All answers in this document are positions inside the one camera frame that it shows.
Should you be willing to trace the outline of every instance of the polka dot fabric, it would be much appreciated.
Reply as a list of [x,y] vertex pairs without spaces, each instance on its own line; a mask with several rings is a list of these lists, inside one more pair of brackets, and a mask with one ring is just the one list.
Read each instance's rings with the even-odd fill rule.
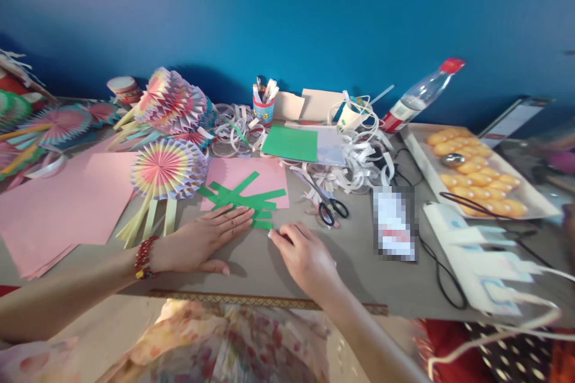
[[[497,332],[483,323],[465,323],[470,338],[485,338]],[[479,348],[485,365],[498,383],[542,383],[549,381],[552,342],[533,335],[489,343]]]

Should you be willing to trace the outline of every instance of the red bottle cap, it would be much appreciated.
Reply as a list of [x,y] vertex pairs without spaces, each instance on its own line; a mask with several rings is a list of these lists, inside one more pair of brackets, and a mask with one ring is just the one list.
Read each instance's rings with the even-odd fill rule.
[[450,58],[445,60],[439,69],[452,75],[459,72],[463,66],[465,66],[465,62],[462,59]]

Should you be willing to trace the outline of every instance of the floral dress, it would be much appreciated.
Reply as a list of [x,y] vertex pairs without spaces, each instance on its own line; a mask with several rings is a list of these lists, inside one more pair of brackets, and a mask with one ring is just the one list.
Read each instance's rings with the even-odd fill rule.
[[[98,382],[327,382],[321,312],[168,300]],[[80,382],[77,340],[0,351],[0,381]]]

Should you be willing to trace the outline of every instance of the green paper fan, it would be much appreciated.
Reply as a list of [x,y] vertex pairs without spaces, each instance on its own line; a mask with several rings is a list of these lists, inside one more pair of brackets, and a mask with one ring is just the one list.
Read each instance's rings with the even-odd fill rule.
[[22,122],[32,113],[32,105],[25,98],[0,90],[0,98],[5,96],[12,100],[11,108],[4,114],[0,114],[0,132],[9,132],[15,125]]
[[6,116],[8,112],[14,106],[14,98],[12,97],[14,93],[8,93],[0,90],[0,121]]

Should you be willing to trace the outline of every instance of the scissors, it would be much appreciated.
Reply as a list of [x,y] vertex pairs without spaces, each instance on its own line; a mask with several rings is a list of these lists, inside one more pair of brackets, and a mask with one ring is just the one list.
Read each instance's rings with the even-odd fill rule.
[[333,211],[337,212],[342,218],[349,217],[349,211],[347,207],[337,199],[332,197],[327,197],[323,194],[323,191],[317,186],[316,183],[303,177],[306,182],[313,187],[313,189],[319,194],[321,202],[319,203],[319,218],[322,219],[327,226],[333,226],[335,224],[335,217]]

